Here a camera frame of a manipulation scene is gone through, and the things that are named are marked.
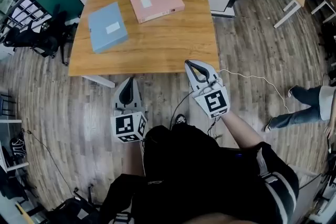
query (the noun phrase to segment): black sneaker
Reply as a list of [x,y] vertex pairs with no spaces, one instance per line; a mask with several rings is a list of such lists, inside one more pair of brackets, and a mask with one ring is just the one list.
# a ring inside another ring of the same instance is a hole
[[179,114],[175,118],[175,124],[179,124],[179,123],[187,124],[187,118],[183,114]]

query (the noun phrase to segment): shoe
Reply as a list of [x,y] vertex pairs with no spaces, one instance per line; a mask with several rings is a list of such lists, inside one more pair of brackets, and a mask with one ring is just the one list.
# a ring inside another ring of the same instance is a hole
[[267,123],[267,125],[264,127],[264,132],[265,133],[269,133],[272,129],[271,127],[269,126],[271,124],[271,121],[272,121],[273,117],[271,117]]
[[187,118],[183,114],[179,114],[175,118],[175,124],[187,123]]
[[294,88],[294,87],[296,87],[297,85],[295,85],[295,86],[293,86],[292,88],[290,88],[289,90],[288,90],[288,92],[287,92],[287,96],[289,97],[289,98],[291,98],[292,97],[292,89]]

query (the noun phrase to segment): table leg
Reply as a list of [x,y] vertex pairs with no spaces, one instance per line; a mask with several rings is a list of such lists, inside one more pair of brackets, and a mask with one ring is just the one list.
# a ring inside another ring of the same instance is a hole
[[0,123],[22,123],[22,120],[0,120]]
[[116,87],[115,83],[108,80],[108,79],[105,79],[101,76],[82,76],[83,78],[86,78],[86,79],[89,79],[89,80],[92,80],[98,84],[102,84],[104,86],[107,86],[109,88],[114,88]]
[[293,4],[295,3],[295,0],[292,0],[291,2],[289,2],[289,4],[283,8],[283,11],[287,11]]
[[320,5],[318,5],[312,12],[311,14],[314,14],[317,12],[321,7],[323,7],[326,4],[326,1],[323,1]]
[[333,17],[335,17],[336,16],[336,13],[334,13],[333,15],[331,15],[331,16],[329,16],[327,19],[325,19],[322,23],[324,24],[324,23],[326,23],[326,22],[328,22],[328,21],[330,21]]
[[296,4],[294,8],[290,10],[279,22],[274,25],[274,28],[278,28],[285,20],[287,20],[290,16],[292,16],[301,6]]
[[19,169],[19,168],[22,168],[22,167],[25,167],[25,166],[28,166],[28,165],[29,165],[29,163],[20,163],[18,165],[7,167],[7,172],[12,171],[12,170],[16,170],[16,169]]

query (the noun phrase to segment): hand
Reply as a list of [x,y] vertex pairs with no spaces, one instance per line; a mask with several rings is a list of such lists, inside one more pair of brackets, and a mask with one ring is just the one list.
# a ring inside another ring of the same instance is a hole
[[334,122],[329,121],[328,125],[324,129],[324,133],[325,133],[325,135],[327,136],[328,139],[334,133],[334,126],[335,126]]

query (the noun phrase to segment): paper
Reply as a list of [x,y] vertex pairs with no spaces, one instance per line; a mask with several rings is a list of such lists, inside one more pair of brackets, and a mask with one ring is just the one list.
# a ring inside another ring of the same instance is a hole
[[119,22],[116,22],[114,24],[109,25],[108,27],[106,27],[106,33],[110,34],[116,30],[118,30],[120,28]]
[[152,6],[151,0],[141,0],[141,4],[144,8],[148,8]]

